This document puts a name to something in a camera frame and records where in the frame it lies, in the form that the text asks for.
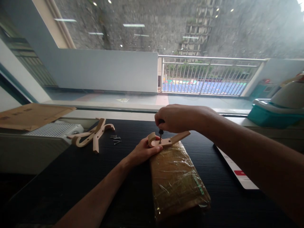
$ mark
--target red label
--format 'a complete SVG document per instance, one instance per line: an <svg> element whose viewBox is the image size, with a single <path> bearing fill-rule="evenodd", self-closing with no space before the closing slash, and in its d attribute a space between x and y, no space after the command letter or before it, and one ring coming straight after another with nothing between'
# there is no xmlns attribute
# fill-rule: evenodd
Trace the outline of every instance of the red label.
<svg viewBox="0 0 304 228"><path fill-rule="evenodd" d="M234 172L238 176L246 176L246 174L243 171L241 171L241 170L235 170Z"/></svg>

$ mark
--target concrete floor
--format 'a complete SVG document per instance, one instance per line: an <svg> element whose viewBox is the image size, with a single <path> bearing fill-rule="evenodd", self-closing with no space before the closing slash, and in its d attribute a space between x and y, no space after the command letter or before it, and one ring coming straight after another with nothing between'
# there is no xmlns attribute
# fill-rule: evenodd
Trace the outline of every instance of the concrete floor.
<svg viewBox="0 0 304 228"><path fill-rule="evenodd" d="M138 95L138 94L115 94L115 93L85 93L85 92L65 92L59 90L46 89L52 100L65 101L88 101L102 103L121 103L119 99L128 98L127 103L143 105L203 105L218 109L251 109L252 102L240 98L218 98L195 97L183 95Z"/></svg>

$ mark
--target playground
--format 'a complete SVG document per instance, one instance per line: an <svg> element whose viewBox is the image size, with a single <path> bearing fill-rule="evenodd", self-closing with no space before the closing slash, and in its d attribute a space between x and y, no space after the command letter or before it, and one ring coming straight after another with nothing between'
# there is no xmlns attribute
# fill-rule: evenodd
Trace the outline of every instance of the playground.
<svg viewBox="0 0 304 228"><path fill-rule="evenodd" d="M180 93L201 93L201 94L221 94L221 95L235 95L241 94L246 87L246 83L240 82L199 82L189 81L180 83L173 80L167 80L163 83L163 92L180 92Z"/></svg>

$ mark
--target screwdriver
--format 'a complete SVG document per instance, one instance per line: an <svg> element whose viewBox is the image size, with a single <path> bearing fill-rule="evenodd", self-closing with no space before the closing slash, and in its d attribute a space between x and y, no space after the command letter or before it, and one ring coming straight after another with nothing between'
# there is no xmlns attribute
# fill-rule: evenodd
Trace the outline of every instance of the screwdriver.
<svg viewBox="0 0 304 228"><path fill-rule="evenodd" d="M165 122L165 121L164 121L163 119L159 119L159 124L162 124L162 123L164 123L164 122ZM159 135L160 135L160 136L159 136L159 138L160 138L160 139L159 139L159 144L161 144L161 143L162 143L162 135L164 134L164 131L160 129L158 133L159 133Z"/></svg>

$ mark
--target plastic-wrapped package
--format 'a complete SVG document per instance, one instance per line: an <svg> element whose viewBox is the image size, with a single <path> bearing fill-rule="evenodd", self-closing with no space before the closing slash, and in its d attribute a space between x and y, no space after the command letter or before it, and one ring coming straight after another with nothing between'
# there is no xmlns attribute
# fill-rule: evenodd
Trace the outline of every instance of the plastic-wrapped package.
<svg viewBox="0 0 304 228"><path fill-rule="evenodd" d="M210 208L210 196L181 142L150 158L150 165L157 224L194 207Z"/></svg>

